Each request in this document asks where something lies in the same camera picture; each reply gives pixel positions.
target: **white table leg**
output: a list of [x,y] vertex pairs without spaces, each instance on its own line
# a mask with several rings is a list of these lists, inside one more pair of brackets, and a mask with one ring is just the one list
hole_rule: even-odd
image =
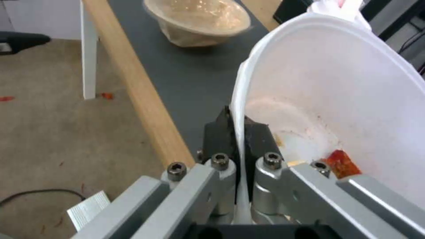
[[82,91],[85,100],[96,97],[96,62],[97,40],[96,28],[89,13],[80,1],[81,14],[81,58],[82,58]]

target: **beige bowl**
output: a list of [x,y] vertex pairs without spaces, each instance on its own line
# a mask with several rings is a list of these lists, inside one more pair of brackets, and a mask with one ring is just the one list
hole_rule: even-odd
[[251,25],[243,7],[233,0],[144,0],[168,40],[181,47],[224,42]]

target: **beige carpet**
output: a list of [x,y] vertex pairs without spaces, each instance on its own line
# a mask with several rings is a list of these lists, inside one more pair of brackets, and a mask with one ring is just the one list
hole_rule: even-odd
[[[147,135],[126,90],[99,46],[97,92],[82,98],[79,41],[53,40],[0,56],[0,200],[21,191],[66,188],[116,198],[141,175],[158,177]],[[69,238],[68,193],[39,193],[0,208],[0,233],[14,239]]]

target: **white bucket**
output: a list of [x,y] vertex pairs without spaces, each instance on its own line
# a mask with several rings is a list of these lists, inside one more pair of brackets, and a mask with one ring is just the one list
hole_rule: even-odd
[[364,27],[305,13],[265,36],[239,68],[231,111],[241,156],[246,114],[269,124],[286,161],[341,148],[425,208],[424,90],[415,69]]

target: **black cable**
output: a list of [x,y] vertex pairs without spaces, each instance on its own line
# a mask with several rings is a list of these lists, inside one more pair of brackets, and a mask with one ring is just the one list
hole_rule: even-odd
[[407,39],[407,41],[405,41],[403,43],[403,45],[401,46],[400,50],[398,51],[398,54],[402,53],[404,50],[409,48],[413,43],[415,43],[417,40],[419,40],[419,38],[421,38],[423,35],[425,35],[425,31],[420,31],[420,32],[416,33],[415,35],[413,35],[412,37],[410,37],[409,39]]
[[423,64],[421,65],[421,67],[419,67],[418,72],[419,72],[419,75],[423,75],[423,74],[425,74],[425,63],[423,63]]
[[72,191],[69,189],[61,189],[61,188],[53,188],[53,189],[42,189],[42,190],[31,190],[31,191],[25,191],[25,192],[20,192],[20,193],[16,193],[13,195],[10,195],[8,197],[6,197],[5,199],[0,201],[0,207],[3,206],[3,204],[11,201],[14,198],[17,198],[19,196],[25,195],[25,194],[31,194],[31,193],[47,193],[47,192],[66,192],[66,193],[72,193],[75,194],[77,196],[79,196],[81,198],[81,201],[85,200],[85,197],[81,194],[79,194],[76,191]]
[[410,25],[412,25],[412,27],[414,27],[417,31],[423,31],[423,28],[420,28],[418,25],[416,25],[415,23],[409,21],[408,22]]

